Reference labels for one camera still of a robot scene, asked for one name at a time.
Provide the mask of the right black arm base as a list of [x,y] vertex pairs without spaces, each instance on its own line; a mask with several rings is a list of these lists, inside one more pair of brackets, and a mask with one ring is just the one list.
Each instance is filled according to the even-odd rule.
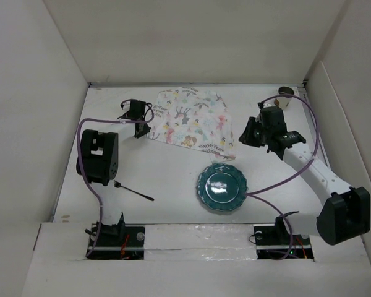
[[292,246],[290,246],[290,237],[287,232],[277,231],[274,225],[254,225],[253,230],[254,232],[248,237],[248,240],[255,245],[259,260],[279,260],[285,256],[289,248],[291,249],[286,259],[314,260],[310,238],[294,235]]

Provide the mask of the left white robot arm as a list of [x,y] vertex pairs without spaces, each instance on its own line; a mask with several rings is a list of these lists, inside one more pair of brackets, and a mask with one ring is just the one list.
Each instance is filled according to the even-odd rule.
[[[124,100],[129,109],[116,119],[84,118],[76,132],[77,163],[76,171],[83,178],[89,191],[97,198],[99,205],[98,225],[104,238],[112,245],[125,240],[125,229],[119,226],[112,203],[100,197],[92,184],[108,186],[116,178],[119,169],[119,144],[129,139],[139,139],[151,131],[148,125],[155,117],[151,103],[137,99]],[[86,123],[109,124],[117,127],[117,132],[100,132],[84,129]]]

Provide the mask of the patterned white cloth napkin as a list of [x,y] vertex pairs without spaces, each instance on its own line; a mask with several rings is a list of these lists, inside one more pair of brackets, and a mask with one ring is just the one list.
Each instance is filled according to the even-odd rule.
[[220,94],[194,87],[163,90],[153,112],[149,139],[209,153],[213,162],[236,158],[232,118]]

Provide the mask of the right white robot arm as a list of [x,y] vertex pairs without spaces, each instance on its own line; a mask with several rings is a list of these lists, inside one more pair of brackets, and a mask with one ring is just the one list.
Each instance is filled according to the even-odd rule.
[[368,190],[351,186],[317,158],[300,133],[287,129],[281,108],[261,108],[257,117],[248,119],[239,142],[275,153],[308,184],[322,205],[319,212],[282,215],[284,223],[273,229],[279,243],[286,244],[300,234],[319,236],[334,246],[370,231]]

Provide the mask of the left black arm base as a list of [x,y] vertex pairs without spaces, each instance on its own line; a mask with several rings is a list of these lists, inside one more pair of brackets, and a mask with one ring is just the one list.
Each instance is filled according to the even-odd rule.
[[123,235],[113,236],[99,235],[97,244],[92,249],[95,231],[97,227],[92,225],[92,230],[85,229],[89,236],[86,258],[89,260],[144,260],[145,225],[125,225],[121,230]]

